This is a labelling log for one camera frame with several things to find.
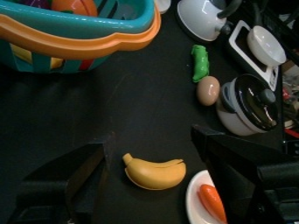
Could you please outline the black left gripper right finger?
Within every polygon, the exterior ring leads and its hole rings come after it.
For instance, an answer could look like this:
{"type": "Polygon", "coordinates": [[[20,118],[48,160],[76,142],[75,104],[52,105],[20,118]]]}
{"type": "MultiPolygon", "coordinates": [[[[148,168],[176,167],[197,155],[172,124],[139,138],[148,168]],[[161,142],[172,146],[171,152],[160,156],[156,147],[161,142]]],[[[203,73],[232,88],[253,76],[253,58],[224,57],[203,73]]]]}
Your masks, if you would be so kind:
{"type": "Polygon", "coordinates": [[[191,140],[228,224],[299,224],[299,159],[200,125],[191,126],[191,140]]]}

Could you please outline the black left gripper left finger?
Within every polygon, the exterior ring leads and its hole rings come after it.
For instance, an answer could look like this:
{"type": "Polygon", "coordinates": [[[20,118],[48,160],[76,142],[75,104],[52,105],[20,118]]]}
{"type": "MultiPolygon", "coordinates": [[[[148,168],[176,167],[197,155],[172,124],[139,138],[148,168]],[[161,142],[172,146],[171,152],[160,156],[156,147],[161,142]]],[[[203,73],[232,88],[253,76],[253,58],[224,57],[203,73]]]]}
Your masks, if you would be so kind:
{"type": "Polygon", "coordinates": [[[88,143],[35,170],[7,224],[80,224],[73,198],[104,158],[104,144],[88,143]]]}

